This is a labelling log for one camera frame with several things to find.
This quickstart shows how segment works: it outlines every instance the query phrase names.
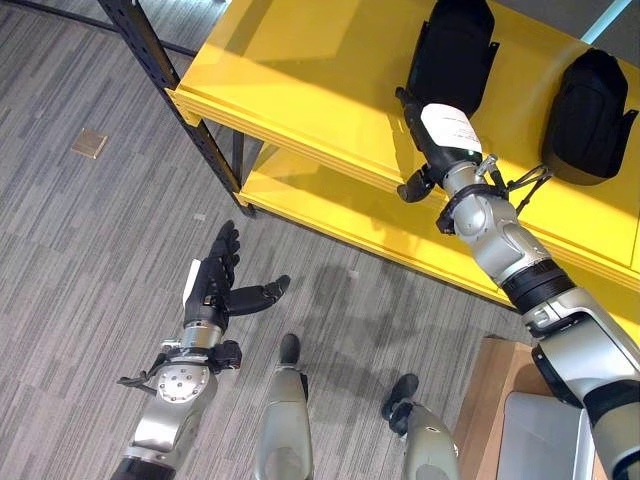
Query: cardboard box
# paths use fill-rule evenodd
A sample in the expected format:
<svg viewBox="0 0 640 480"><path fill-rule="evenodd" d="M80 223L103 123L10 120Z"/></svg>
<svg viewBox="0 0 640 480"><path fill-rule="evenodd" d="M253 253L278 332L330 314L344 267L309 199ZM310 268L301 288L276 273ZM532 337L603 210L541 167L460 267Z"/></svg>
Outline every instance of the cardboard box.
<svg viewBox="0 0 640 480"><path fill-rule="evenodd" d="M454 439L462 480L495 480L498 474L504 404L511 392L549 395L531 358L531 347L485 338L460 410ZM606 480L596 459L594 480Z"/></svg>

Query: yellow shelf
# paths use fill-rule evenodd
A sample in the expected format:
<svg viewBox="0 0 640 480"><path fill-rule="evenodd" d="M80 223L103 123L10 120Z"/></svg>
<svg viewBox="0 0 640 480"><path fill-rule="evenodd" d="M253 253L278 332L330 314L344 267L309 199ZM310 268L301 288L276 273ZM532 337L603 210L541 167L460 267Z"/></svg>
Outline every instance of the yellow shelf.
<svg viewBox="0 0 640 480"><path fill-rule="evenodd" d="M265 146L239 197L369 252L508 304L466 246L435 227L436 211L356 181L305 157ZM640 342L640 295L615 280L559 263Z"/></svg>
<svg viewBox="0 0 640 480"><path fill-rule="evenodd" d="M433 0L234 0L175 91L185 118L254 135L383 192L423 163L393 92L405 82ZM500 49L472 122L506 178L539 163L546 116L562 71L587 46L499 4ZM628 105L640 104L640 71L620 65ZM554 179L523 223L575 265L638 283L640 122L620 174L579 187ZM436 191L431 204L441 204Z"/></svg>

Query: black bag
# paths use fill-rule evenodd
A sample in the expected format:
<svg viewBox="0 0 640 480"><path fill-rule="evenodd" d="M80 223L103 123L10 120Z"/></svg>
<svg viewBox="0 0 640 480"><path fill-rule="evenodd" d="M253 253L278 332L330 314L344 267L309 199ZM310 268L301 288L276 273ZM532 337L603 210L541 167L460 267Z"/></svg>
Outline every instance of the black bag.
<svg viewBox="0 0 640 480"><path fill-rule="evenodd" d="M485 0L439 0L425 22L407 90L423 105L444 103L467 117L480 106L498 43Z"/></svg>
<svg viewBox="0 0 640 480"><path fill-rule="evenodd" d="M616 176L637 110L623 115L627 80L615 57L590 49L564 72L542 161L558 178L595 185Z"/></svg>

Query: metal bracket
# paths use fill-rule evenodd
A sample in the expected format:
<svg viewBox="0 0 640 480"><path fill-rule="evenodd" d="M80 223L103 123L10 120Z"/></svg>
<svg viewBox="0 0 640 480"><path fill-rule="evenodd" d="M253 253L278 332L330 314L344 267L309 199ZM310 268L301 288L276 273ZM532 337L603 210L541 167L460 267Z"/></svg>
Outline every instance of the metal bracket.
<svg viewBox="0 0 640 480"><path fill-rule="evenodd" d="M169 97L167 89L175 90L180 83L180 77L138 0L98 0L98 2L222 186L245 215L253 216L253 207L238 201L235 194L240 191L241 179L234 175L205 123L196 118L189 118L192 123L198 120L197 126L189 125Z"/></svg>

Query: black metal frame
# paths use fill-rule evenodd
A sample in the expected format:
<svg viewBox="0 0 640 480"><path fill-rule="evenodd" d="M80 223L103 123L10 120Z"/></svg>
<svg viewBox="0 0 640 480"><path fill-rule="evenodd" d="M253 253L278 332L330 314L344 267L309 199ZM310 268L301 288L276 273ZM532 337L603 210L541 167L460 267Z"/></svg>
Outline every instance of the black metal frame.
<svg viewBox="0 0 640 480"><path fill-rule="evenodd" d="M251 205L242 205L234 195L234 193L240 191L242 182L244 134L234 131L232 170L204 121L200 121L197 127L186 123L165 92L165 88L175 90L180 83L180 77L173 68L167 52L153 31L153 27L149 23L138 1L98 0L98 2L113 22L117 32L131 49L131 53L133 53L140 65L142 65L147 76L160 92L164 101L169 105L169 108L171 108L176 118L180 121L182 127L189 134L191 141L216 174L222 186L227 190L231 198L233 198L242 213L253 216L253 207Z"/></svg>

